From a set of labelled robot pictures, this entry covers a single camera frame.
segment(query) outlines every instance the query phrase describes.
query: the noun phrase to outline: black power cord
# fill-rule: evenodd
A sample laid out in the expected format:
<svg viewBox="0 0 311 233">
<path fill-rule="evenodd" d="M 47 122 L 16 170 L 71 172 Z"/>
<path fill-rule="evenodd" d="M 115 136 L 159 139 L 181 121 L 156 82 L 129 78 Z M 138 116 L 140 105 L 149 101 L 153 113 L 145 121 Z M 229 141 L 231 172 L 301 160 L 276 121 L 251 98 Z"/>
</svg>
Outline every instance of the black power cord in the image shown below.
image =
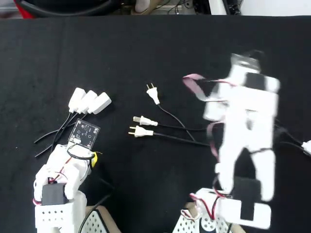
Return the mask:
<svg viewBox="0 0 311 233">
<path fill-rule="evenodd" d="M 70 125 L 67 125 L 66 127 L 73 126 L 73 125 L 75 125 L 75 124 L 76 124 L 76 122 L 74 122 L 74 123 L 72 123 L 72 124 L 70 124 Z M 43 139 L 44 137 L 47 137 L 48 135 L 53 134 L 53 133 L 56 133 L 56 132 L 58 132 L 58 130 L 51 131 L 51 132 L 49 132 L 49 133 L 43 135 L 41 138 L 37 139 L 36 141 L 38 142 L 39 140 Z M 59 141 L 60 136 L 56 139 L 55 143 L 57 143 L 57 142 Z M 46 147 L 46 148 L 45 148 L 43 151 L 41 151 L 40 153 L 36 154 L 36 155 L 35 155 L 35 158 L 37 158 L 37 157 L 41 156 L 42 154 L 44 154 L 45 152 L 47 152 L 51 147 L 52 147 L 52 144 L 49 145 L 48 147 Z"/>
<path fill-rule="evenodd" d="M 183 128 L 185 128 L 185 125 L 184 125 L 184 124 L 181 122 L 181 120 L 178 119 L 174 114 L 172 114 L 172 113 L 166 111 L 164 108 L 161 107 L 160 104 L 157 104 L 157 106 L 158 106 L 163 112 L 165 112 L 166 114 L 170 115 L 170 116 L 173 117 L 175 120 L 177 120 L 177 121 L 179 122 L 179 124 L 180 124 Z M 191 137 L 191 139 L 195 142 L 196 140 L 194 139 L 194 137 L 192 136 L 192 134 L 191 134 L 188 130 L 186 130 L 186 132 L 187 132 L 187 134 Z"/>
<path fill-rule="evenodd" d="M 285 145 L 290 145 L 290 146 L 293 146 L 293 147 L 296 147 L 298 149 L 300 149 L 301 151 L 303 151 L 307 156 L 309 156 L 311 158 L 311 153 L 309 153 L 307 150 L 303 149 L 301 146 L 298 146 L 294 143 L 291 143 L 291 142 L 278 142 L 277 144 L 285 144 Z"/>
<path fill-rule="evenodd" d="M 67 127 L 67 125 L 69 124 L 69 119 L 70 119 L 70 117 L 71 117 L 71 115 L 72 115 L 72 113 L 69 113 L 68 114 L 68 117 L 67 117 L 67 119 L 64 121 L 64 123 L 62 124 L 62 126 L 58 129 L 58 131 L 56 132 L 56 134 L 55 134 L 55 136 L 54 136 L 54 139 L 53 139 L 53 141 L 52 141 L 52 146 L 51 146 L 51 153 L 53 152 L 53 150 L 54 150 L 54 145 L 55 145 L 55 143 L 56 143 L 56 140 L 58 139 L 58 135 L 60 134 L 60 132 L 63 132 L 62 131 L 62 128 L 66 128 Z"/>
<path fill-rule="evenodd" d="M 92 156 L 90 157 L 79 157 L 77 155 L 74 155 L 72 153 L 69 152 L 70 149 L 74 148 L 75 146 L 77 146 L 78 144 L 73 144 L 72 146 L 70 146 L 68 149 L 67 149 L 67 153 L 70 155 L 71 158 L 74 158 L 74 159 L 79 159 L 79 160 L 91 160 L 95 157 L 95 154 L 92 154 Z"/>
<path fill-rule="evenodd" d="M 229 224 L 229 226 L 228 226 L 228 230 L 227 230 L 227 233 L 230 233 L 231 228 L 232 228 L 232 223 L 230 223 L 230 224 Z"/>
<path fill-rule="evenodd" d="M 166 135 L 166 134 L 162 134 L 162 133 L 154 132 L 154 135 L 160 136 L 160 137 L 169 138 L 169 139 L 173 139 L 173 140 L 180 141 L 180 142 L 186 142 L 186 143 L 195 144 L 195 145 L 199 145 L 199 146 L 209 147 L 209 144 L 205 144 L 205 143 L 197 142 L 197 141 L 191 141 L 191 140 L 187 140 L 187 139 L 184 139 L 184 138 L 174 137 L 174 136 L 170 136 L 170 135 Z"/>
<path fill-rule="evenodd" d="M 85 114 L 83 117 L 81 117 L 81 120 L 83 120 L 86 116 L 87 116 L 87 114 Z M 73 126 L 73 125 L 75 125 L 75 124 L 76 124 L 76 122 L 74 122 L 74 123 L 72 123 L 72 124 L 69 124 L 69 125 L 67 126 L 67 128 L 68 128 L 68 127 L 71 127 L 71 126 Z M 34 143 L 37 144 L 39 141 L 41 141 L 41 140 L 43 140 L 44 138 L 50 136 L 51 134 L 56 133 L 57 131 L 58 131 L 58 130 L 53 130 L 53 131 L 51 131 L 51 132 L 46 133 L 45 135 L 39 137 L 36 141 L 34 141 Z"/>
<path fill-rule="evenodd" d="M 165 127 L 165 128 L 172 128 L 172 129 L 177 129 L 177 130 L 188 130 L 188 131 L 206 131 L 206 127 L 200 128 L 200 129 L 192 129 L 192 128 L 184 128 L 184 127 L 179 127 L 179 126 L 172 126 L 172 125 L 163 125 L 159 124 L 158 126 Z"/>
</svg>

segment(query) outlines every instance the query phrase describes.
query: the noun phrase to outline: black cable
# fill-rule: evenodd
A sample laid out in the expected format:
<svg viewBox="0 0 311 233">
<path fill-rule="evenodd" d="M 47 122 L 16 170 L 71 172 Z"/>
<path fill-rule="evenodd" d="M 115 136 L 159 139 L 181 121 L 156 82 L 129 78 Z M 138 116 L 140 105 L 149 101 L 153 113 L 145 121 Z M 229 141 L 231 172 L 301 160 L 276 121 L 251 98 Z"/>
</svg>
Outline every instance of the black cable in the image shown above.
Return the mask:
<svg viewBox="0 0 311 233">
<path fill-rule="evenodd" d="M 302 145 L 302 141 L 298 140 L 298 139 L 295 138 L 293 135 L 291 135 L 290 132 L 288 132 L 288 130 L 287 130 L 285 127 L 282 127 L 282 126 L 277 125 L 277 124 L 274 124 L 274 125 L 277 126 L 277 127 L 279 127 L 279 128 L 285 129 L 284 133 L 285 133 L 288 137 L 290 137 L 294 142 L 296 142 L 296 143 Z"/>
<path fill-rule="evenodd" d="M 164 108 L 161 107 L 160 104 L 157 104 L 157 106 L 166 114 L 170 115 L 171 117 L 173 117 L 175 120 L 177 120 L 179 122 L 179 124 L 185 128 L 185 125 L 180 121 L 180 119 L 178 119 L 175 115 L 173 115 L 172 113 L 166 111 Z M 189 136 L 191 137 L 191 139 L 195 142 L 196 140 L 194 139 L 194 137 L 190 134 L 190 132 L 188 130 L 186 130 L 187 134 L 189 134 Z"/>
<path fill-rule="evenodd" d="M 170 135 L 166 135 L 166 134 L 162 134 L 162 133 L 155 133 L 154 132 L 154 135 L 169 138 L 169 139 L 174 139 L 174 140 L 180 141 L 180 142 L 186 142 L 186 143 L 191 143 L 191 144 L 195 144 L 195 145 L 199 145 L 199 146 L 209 147 L 209 144 L 205 144 L 205 143 L 197 142 L 197 141 L 191 141 L 191 140 L 187 140 L 184 138 L 174 137 L 174 136 L 170 136 Z"/>
<path fill-rule="evenodd" d="M 74 158 L 74 159 L 79 159 L 79 160 L 91 160 L 95 157 L 95 154 L 92 154 L 92 156 L 90 157 L 80 157 L 80 156 L 77 156 L 77 155 L 74 155 L 74 154 L 71 154 L 69 152 L 70 149 L 72 149 L 73 147 L 77 146 L 78 144 L 73 144 L 72 146 L 70 146 L 68 149 L 67 149 L 67 153 L 70 155 L 71 158 Z"/>
<path fill-rule="evenodd" d="M 169 4 L 170 1 L 171 1 L 171 0 L 168 0 L 167 2 L 165 2 L 165 3 L 163 3 L 162 5 L 158 6 L 157 8 L 155 8 L 155 10 L 156 10 L 156 9 L 159 9 L 159 8 L 161 8 L 161 7 L 163 7 L 163 6 L 167 5 L 167 4 Z"/>
<path fill-rule="evenodd" d="M 180 2 L 181 2 L 181 0 L 180 0 L 175 6 L 173 6 L 173 7 L 167 12 L 167 14 L 169 15 L 170 12 L 172 11 L 172 9 L 175 9 L 175 14 L 177 14 L 177 13 L 176 13 L 176 8 L 179 6 Z"/>
<path fill-rule="evenodd" d="M 81 117 L 81 120 L 83 120 L 86 116 L 87 116 L 87 114 L 84 114 L 84 116 Z M 67 128 L 69 128 L 69 127 L 75 125 L 76 123 L 77 123 L 77 121 L 74 122 L 74 123 L 72 123 L 72 124 L 69 124 L 69 125 L 67 126 Z M 58 130 L 53 130 L 53 131 L 51 131 L 51 132 L 49 132 L 49 133 L 46 133 L 45 135 L 39 137 L 36 141 L 34 141 L 34 143 L 35 143 L 35 144 L 38 143 L 38 142 L 41 141 L 42 139 L 46 138 L 47 136 L 49 136 L 49 135 L 51 135 L 51 134 L 53 134 L 53 133 L 56 133 L 57 131 L 58 131 Z"/>
<path fill-rule="evenodd" d="M 85 114 L 83 117 L 81 117 L 81 120 L 84 119 L 85 117 L 87 116 L 87 114 Z M 67 127 L 69 126 L 73 126 L 75 125 L 77 122 L 74 122 L 70 125 L 68 125 Z M 39 157 L 40 155 L 44 154 L 45 152 L 47 152 L 50 148 L 52 147 L 52 144 L 49 145 L 48 147 L 46 147 L 43 151 L 41 151 L 40 153 L 36 154 L 35 155 L 35 158 Z"/>
<path fill-rule="evenodd" d="M 108 197 L 110 197 L 111 196 L 111 194 L 108 194 L 108 195 L 106 195 L 106 196 L 104 196 L 98 203 L 96 203 L 96 205 L 94 205 L 91 209 L 90 209 L 90 211 L 88 212 L 88 214 L 85 216 L 85 218 L 83 219 L 83 221 L 82 221 L 82 223 L 81 223 L 81 225 L 80 225 L 80 228 L 79 228 L 79 231 L 78 231 L 78 233 L 81 233 L 82 232 L 82 228 L 83 228 L 83 226 L 84 226 L 84 224 L 86 223 L 86 220 L 88 219 L 88 217 L 91 215 L 91 213 L 94 211 L 94 210 L 96 210 L 96 208 L 98 207 L 98 206 L 100 206 L 105 200 L 107 200 L 108 199 Z"/>
<path fill-rule="evenodd" d="M 311 153 L 309 153 L 307 150 L 303 149 L 301 146 L 298 146 L 294 143 L 291 142 L 278 142 L 277 144 L 287 144 L 287 145 L 291 145 L 293 147 L 296 147 L 298 149 L 300 149 L 301 151 L 305 152 L 309 157 L 311 157 Z"/>
<path fill-rule="evenodd" d="M 72 113 L 69 113 L 69 114 L 68 114 L 67 119 L 64 121 L 64 123 L 62 124 L 62 126 L 61 126 L 61 127 L 58 129 L 58 131 L 56 132 L 56 134 L 55 134 L 55 136 L 54 136 L 54 139 L 53 139 L 53 141 L 52 141 L 51 153 L 53 152 L 54 145 L 55 145 L 55 143 L 56 143 L 56 140 L 57 140 L 57 137 L 58 137 L 59 133 L 61 132 L 61 130 L 62 130 L 63 127 L 65 128 L 65 127 L 67 126 L 67 122 L 69 122 L 69 119 L 70 119 L 71 115 L 72 115 Z"/>
<path fill-rule="evenodd" d="M 46 147 L 43 151 L 35 155 L 35 158 L 39 157 L 40 155 L 44 154 L 47 152 L 50 148 L 52 147 L 52 144 L 50 144 L 48 147 Z"/>
<path fill-rule="evenodd" d="M 188 131 L 206 131 L 206 129 L 207 129 L 206 127 L 200 128 L 200 129 L 191 129 L 191 128 L 184 128 L 184 127 L 179 127 L 179 126 L 163 125 L 163 124 L 159 124 L 159 123 L 158 123 L 158 126 L 177 129 L 177 130 L 188 130 Z"/>
<path fill-rule="evenodd" d="M 230 233 L 231 227 L 232 227 L 232 223 L 229 224 L 227 233 Z"/>
</svg>

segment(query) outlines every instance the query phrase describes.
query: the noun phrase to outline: circuit board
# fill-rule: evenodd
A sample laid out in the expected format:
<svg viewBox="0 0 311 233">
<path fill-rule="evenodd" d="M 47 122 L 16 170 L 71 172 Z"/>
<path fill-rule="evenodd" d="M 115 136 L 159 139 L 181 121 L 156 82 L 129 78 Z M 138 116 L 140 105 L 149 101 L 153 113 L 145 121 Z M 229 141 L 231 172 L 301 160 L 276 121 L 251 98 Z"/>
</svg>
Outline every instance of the circuit board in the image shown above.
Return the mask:
<svg viewBox="0 0 311 233">
<path fill-rule="evenodd" d="M 91 150 L 100 129 L 96 125 L 77 119 L 68 141 Z"/>
</svg>

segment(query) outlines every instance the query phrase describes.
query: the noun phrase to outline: red wire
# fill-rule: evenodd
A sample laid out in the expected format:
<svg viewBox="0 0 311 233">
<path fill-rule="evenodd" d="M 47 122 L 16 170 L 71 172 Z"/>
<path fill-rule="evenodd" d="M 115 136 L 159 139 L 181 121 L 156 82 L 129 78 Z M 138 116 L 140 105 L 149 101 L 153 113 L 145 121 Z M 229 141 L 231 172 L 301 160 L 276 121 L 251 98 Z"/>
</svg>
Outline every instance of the red wire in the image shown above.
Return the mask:
<svg viewBox="0 0 311 233">
<path fill-rule="evenodd" d="M 216 197 L 215 201 L 214 201 L 214 204 L 213 204 L 213 207 L 212 207 L 212 220 L 215 220 L 215 208 L 216 208 L 216 203 L 217 203 L 217 200 L 219 199 L 220 197 Z"/>
<path fill-rule="evenodd" d="M 62 169 L 60 169 L 59 173 L 60 173 L 61 175 L 65 176 L 65 175 L 62 173 L 62 171 L 63 171 L 63 169 L 64 169 L 64 166 L 65 166 L 71 159 L 72 159 L 72 157 L 70 157 L 70 158 L 65 162 L 65 164 L 64 164 L 63 167 L 62 167 Z M 55 177 L 55 179 L 51 179 L 51 181 L 52 181 L 52 182 L 55 181 L 59 176 L 60 176 L 60 175 L 58 174 L 58 175 Z"/>
<path fill-rule="evenodd" d="M 217 194 L 218 197 L 226 198 L 225 195 L 221 194 L 221 193 L 218 192 L 218 190 L 216 189 L 215 184 L 216 184 L 217 181 L 218 181 L 218 174 L 216 175 L 216 177 L 215 177 L 215 179 L 214 179 L 214 181 L 213 181 L 213 189 L 214 189 L 215 193 Z"/>
<path fill-rule="evenodd" d="M 196 197 L 193 193 L 190 193 L 190 197 L 191 197 L 194 201 L 200 200 L 200 201 L 203 203 L 203 205 L 205 206 L 206 211 L 207 211 L 207 213 L 208 213 L 208 216 L 209 216 L 210 218 L 212 218 L 212 214 L 210 213 L 210 210 L 209 210 L 209 208 L 208 208 L 206 202 L 205 202 L 202 198 Z"/>
</svg>

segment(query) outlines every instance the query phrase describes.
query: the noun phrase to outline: black cloth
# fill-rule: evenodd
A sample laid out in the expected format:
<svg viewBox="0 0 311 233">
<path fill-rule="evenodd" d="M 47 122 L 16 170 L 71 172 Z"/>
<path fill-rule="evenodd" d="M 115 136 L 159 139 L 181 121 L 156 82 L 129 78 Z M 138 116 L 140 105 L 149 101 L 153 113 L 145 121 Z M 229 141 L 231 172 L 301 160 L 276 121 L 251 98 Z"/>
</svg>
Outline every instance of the black cloth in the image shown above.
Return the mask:
<svg viewBox="0 0 311 233">
<path fill-rule="evenodd" d="M 310 28 L 310 17 L 0 21 L 1 232 L 35 231 L 33 181 L 48 154 L 39 159 L 34 155 L 52 139 L 39 145 L 33 141 L 62 124 L 75 87 L 105 91 L 113 101 L 85 120 L 101 127 L 94 150 L 103 154 L 94 172 L 116 187 L 105 204 L 116 224 L 123 233 L 171 232 L 188 194 L 211 187 L 216 161 L 209 148 L 128 135 L 128 127 L 135 125 L 133 116 L 178 125 L 155 106 L 146 94 L 146 84 L 158 87 L 162 107 L 186 126 L 206 126 L 204 103 L 182 84 L 181 77 L 199 73 L 224 78 L 231 53 L 262 50 L 262 72 L 281 80 L 278 119 L 307 141 L 311 139 Z M 210 84 L 204 85 L 211 91 Z M 154 130 L 188 137 L 180 131 Z M 206 141 L 205 133 L 195 137 Z M 275 153 L 276 189 L 269 231 L 306 231 L 311 160 L 287 145 L 277 147 Z M 236 170 L 254 175 L 247 156 L 239 159 Z M 92 175 L 82 189 L 88 204 L 108 191 Z"/>
</svg>

